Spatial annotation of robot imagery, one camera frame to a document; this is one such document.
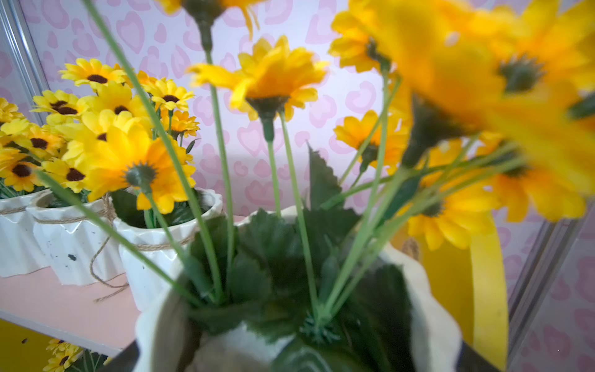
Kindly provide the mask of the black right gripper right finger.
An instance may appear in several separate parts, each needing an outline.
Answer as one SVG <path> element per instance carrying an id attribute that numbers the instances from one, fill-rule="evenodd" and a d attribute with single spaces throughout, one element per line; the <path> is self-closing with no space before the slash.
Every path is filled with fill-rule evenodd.
<path id="1" fill-rule="evenodd" d="M 500 372 L 466 342 L 462 342 L 456 372 Z"/>

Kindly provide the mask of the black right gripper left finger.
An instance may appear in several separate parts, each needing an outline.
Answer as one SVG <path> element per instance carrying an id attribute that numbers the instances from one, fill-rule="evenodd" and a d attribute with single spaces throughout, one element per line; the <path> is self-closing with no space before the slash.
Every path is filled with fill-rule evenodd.
<path id="1" fill-rule="evenodd" d="M 139 348 L 134 341 L 108 364 L 101 367 L 99 372 L 133 372 L 138 360 Z"/>

